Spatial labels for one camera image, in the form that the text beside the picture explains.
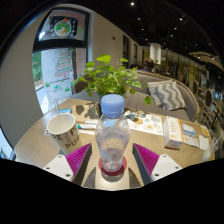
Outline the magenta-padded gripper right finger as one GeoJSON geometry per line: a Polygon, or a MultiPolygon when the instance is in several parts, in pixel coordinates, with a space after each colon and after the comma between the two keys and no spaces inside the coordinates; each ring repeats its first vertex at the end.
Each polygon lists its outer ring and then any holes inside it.
{"type": "Polygon", "coordinates": [[[132,153],[145,185],[182,169],[182,167],[167,154],[158,155],[136,143],[133,144],[132,153]]]}

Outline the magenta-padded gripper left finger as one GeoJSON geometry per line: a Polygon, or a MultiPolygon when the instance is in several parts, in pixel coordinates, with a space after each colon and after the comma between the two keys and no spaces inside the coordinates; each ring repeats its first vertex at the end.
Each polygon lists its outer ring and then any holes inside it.
{"type": "Polygon", "coordinates": [[[81,185],[91,154],[92,145],[86,144],[68,155],[57,155],[44,167],[44,170],[81,185]]]}

